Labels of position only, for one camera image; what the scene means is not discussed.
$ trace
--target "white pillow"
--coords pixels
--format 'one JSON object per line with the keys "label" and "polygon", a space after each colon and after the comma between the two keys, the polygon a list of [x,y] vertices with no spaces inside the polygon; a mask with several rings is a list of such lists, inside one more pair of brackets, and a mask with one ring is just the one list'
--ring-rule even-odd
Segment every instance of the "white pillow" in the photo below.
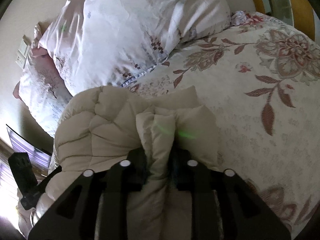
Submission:
{"label": "white pillow", "polygon": [[230,22],[226,0],[68,0],[39,44],[75,95],[120,86]]}
{"label": "white pillow", "polygon": [[60,115],[72,95],[48,52],[37,48],[41,36],[40,27],[36,25],[35,40],[20,78],[19,96],[37,123],[54,137]]}

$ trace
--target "floral bed sheet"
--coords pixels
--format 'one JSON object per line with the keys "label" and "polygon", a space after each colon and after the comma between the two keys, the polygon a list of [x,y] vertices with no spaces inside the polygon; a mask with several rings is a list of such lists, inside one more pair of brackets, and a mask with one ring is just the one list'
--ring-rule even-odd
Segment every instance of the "floral bed sheet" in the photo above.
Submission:
{"label": "floral bed sheet", "polygon": [[319,78],[319,46],[253,13],[180,46],[127,88],[150,98],[194,85],[217,117],[220,168],[246,179],[294,238],[320,200]]}

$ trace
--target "silver screw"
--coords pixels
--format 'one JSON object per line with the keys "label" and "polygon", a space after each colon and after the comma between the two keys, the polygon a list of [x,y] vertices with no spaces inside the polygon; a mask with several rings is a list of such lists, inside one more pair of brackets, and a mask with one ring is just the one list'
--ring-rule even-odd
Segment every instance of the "silver screw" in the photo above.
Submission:
{"label": "silver screw", "polygon": [[131,162],[128,160],[124,160],[124,161],[120,162],[120,165],[122,167],[128,167],[130,164],[131,164]]}
{"label": "silver screw", "polygon": [[85,177],[91,177],[94,174],[93,170],[86,170],[83,173],[83,176]]}
{"label": "silver screw", "polygon": [[226,174],[228,177],[233,177],[236,173],[233,170],[228,169],[224,171],[224,174]]}
{"label": "silver screw", "polygon": [[198,165],[198,162],[195,161],[195,160],[190,160],[187,162],[187,164],[190,166],[190,167],[196,167]]}

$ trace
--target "electrical outlet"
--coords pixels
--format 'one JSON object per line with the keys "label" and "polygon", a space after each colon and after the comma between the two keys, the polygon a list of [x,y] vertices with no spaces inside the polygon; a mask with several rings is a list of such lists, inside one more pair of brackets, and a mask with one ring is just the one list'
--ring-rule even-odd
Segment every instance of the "electrical outlet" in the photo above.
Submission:
{"label": "electrical outlet", "polygon": [[23,69],[24,64],[26,63],[26,58],[21,54],[20,51],[17,52],[16,63],[20,68]]}

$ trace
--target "pillow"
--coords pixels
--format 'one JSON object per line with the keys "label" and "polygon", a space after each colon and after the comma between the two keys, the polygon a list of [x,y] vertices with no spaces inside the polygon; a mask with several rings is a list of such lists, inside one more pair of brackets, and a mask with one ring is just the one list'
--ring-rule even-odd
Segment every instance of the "pillow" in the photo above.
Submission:
{"label": "pillow", "polygon": [[20,78],[19,97],[38,124],[54,137],[58,119],[72,96],[47,50],[38,48],[41,36],[36,25],[35,40]]}
{"label": "pillow", "polygon": [[68,0],[39,44],[75,95],[120,86],[230,22],[226,0]]}

